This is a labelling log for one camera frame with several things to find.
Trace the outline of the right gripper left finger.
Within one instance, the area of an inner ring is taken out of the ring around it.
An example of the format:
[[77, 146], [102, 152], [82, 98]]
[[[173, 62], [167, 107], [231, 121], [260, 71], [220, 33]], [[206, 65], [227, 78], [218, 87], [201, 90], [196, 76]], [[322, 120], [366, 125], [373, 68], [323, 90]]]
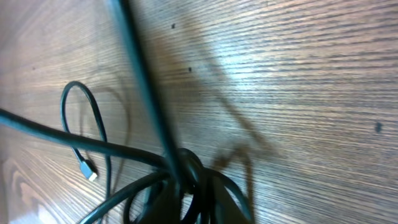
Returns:
[[139, 224], [180, 223], [180, 189], [175, 182], [161, 182], [152, 186]]

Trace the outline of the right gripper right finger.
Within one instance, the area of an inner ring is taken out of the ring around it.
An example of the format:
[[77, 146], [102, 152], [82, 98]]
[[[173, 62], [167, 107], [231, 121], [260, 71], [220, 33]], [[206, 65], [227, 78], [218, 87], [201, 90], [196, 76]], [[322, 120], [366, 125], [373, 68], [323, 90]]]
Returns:
[[214, 216], [217, 224], [250, 224], [220, 179], [213, 178]]

